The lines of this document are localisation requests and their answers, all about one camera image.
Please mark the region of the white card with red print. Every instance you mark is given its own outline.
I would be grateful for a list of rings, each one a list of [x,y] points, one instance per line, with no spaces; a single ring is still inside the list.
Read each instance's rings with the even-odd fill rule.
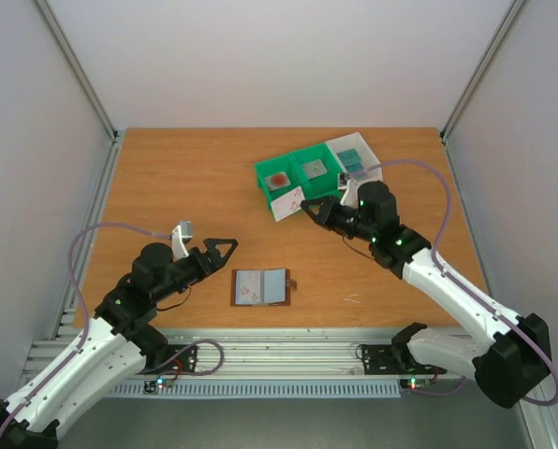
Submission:
[[[304,199],[304,192],[300,186],[274,199],[271,202],[271,211],[274,221],[280,222],[300,211],[301,202]]]

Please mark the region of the brown leather card holder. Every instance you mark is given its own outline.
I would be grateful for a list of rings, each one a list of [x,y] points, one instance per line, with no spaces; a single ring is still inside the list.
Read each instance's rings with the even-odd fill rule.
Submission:
[[[287,307],[298,283],[287,268],[232,271],[231,307]]]

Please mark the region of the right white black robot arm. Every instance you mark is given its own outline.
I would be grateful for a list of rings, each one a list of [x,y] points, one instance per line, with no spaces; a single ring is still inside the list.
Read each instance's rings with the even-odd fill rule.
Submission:
[[[323,196],[302,201],[301,208],[317,225],[367,242],[377,265],[431,298],[469,336],[451,337],[414,323],[391,341],[398,368],[433,365],[471,378],[506,409],[553,373],[547,323],[498,303],[449,266],[427,239],[401,223],[396,198],[384,182],[360,186],[353,206]]]

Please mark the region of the teal card in white bin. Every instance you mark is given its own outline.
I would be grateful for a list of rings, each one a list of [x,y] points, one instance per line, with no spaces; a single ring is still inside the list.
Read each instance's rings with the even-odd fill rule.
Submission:
[[[365,168],[362,163],[355,163],[345,167],[346,172],[350,173],[352,176],[361,176],[365,172]]]

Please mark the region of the green middle bin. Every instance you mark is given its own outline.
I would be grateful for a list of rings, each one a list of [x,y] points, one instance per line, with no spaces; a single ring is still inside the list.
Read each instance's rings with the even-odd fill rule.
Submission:
[[[288,156],[292,171],[292,180],[297,187],[301,187],[306,199],[315,199],[322,196],[338,196],[338,175],[344,172],[325,143],[316,144],[291,152]],[[321,159],[328,169],[328,174],[307,180],[301,165],[316,159]]]

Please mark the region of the green left bin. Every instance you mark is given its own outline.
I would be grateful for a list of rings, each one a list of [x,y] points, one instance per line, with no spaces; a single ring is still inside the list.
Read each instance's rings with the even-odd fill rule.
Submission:
[[[305,199],[303,174],[295,159],[283,155],[254,165],[257,185],[262,190],[275,222],[301,210]]]

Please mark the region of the white bin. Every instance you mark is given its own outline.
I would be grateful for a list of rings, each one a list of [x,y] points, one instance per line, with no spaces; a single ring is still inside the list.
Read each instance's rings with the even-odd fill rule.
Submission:
[[[327,140],[325,144],[327,145],[333,157],[344,172],[346,172],[345,166],[337,157],[337,153],[348,149],[357,150],[358,154],[360,155],[360,163],[362,163],[365,168],[365,172],[363,175],[352,176],[358,182],[383,180],[382,169],[378,166],[379,160],[374,152],[371,150],[367,142],[364,140],[360,132]]]

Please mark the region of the left circuit board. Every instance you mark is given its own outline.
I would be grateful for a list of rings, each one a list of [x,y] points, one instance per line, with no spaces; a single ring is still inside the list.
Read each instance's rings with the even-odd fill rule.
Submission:
[[[144,394],[158,394],[160,391],[173,387],[174,382],[171,379],[157,378],[143,383],[142,391]]]

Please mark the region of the circuit board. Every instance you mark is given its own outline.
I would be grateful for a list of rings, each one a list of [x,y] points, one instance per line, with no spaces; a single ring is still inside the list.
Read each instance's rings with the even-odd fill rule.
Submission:
[[[408,378],[400,380],[400,387],[404,390],[420,390],[433,386],[435,384],[435,379],[428,378]]]
[[[174,382],[171,379],[157,378],[143,383],[142,391],[144,394],[158,394],[160,391],[173,387]]]

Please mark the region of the right circuit board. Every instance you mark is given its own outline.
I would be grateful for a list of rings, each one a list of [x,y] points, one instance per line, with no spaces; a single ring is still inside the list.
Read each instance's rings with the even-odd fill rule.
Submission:
[[[428,378],[408,378],[400,380],[400,387],[404,390],[420,390],[433,386],[435,384],[435,379]]]

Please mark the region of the aluminium front rail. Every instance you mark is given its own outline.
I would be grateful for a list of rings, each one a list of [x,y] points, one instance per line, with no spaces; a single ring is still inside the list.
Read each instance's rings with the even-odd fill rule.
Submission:
[[[354,379],[362,378],[362,362],[356,358],[359,344],[387,344],[399,332],[396,327],[345,328],[167,328],[160,332],[171,344],[188,344],[197,340],[215,340],[225,351],[222,368],[210,377],[220,379]],[[443,361],[442,368],[461,365],[462,360],[483,355],[478,337],[458,327],[437,327],[434,332],[448,335],[455,346],[462,349],[446,350],[435,355],[431,364]],[[36,340],[22,369],[21,384],[28,383],[76,337],[78,329],[62,326],[53,340]],[[219,359],[216,349],[209,344],[198,344],[196,370],[212,369]],[[446,362],[446,355],[456,357]]]

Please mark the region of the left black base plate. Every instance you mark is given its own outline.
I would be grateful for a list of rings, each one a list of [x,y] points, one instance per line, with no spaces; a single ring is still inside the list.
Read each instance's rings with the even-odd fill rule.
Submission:
[[[195,371],[197,355],[197,346],[171,344],[154,355],[149,355],[145,367],[139,374],[175,374],[178,369],[192,373]]]

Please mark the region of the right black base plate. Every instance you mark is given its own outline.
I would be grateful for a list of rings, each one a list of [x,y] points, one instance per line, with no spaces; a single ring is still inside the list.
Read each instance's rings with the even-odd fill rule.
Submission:
[[[411,362],[404,367],[397,361],[388,344],[359,344],[355,357],[361,362],[365,375],[442,375],[445,369]]]

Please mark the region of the right aluminium frame post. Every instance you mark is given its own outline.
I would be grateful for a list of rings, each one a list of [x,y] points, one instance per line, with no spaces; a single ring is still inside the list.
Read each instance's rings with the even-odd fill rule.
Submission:
[[[488,75],[492,65],[495,63],[500,51],[505,46],[509,36],[511,35],[517,22],[520,20],[521,15],[528,4],[528,0],[513,0],[507,6],[507,9],[505,10],[502,19],[498,22],[487,47],[479,57],[475,69],[465,84],[461,95],[440,131],[439,136],[444,146],[448,144],[449,138],[469,107],[472,99],[478,92],[478,89]]]

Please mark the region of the left aluminium frame post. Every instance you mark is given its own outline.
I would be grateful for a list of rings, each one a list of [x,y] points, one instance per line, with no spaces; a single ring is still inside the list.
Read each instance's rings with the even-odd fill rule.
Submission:
[[[40,19],[44,22],[45,27],[51,35],[57,49],[61,52],[66,64],[83,91],[88,103],[91,105],[96,117],[100,121],[105,133],[110,141],[114,143],[118,137],[118,130],[113,125],[108,112],[105,110],[92,82],[89,80],[79,57],[74,51],[71,42],[66,36],[61,23],[59,22],[51,4],[46,0],[33,0]]]

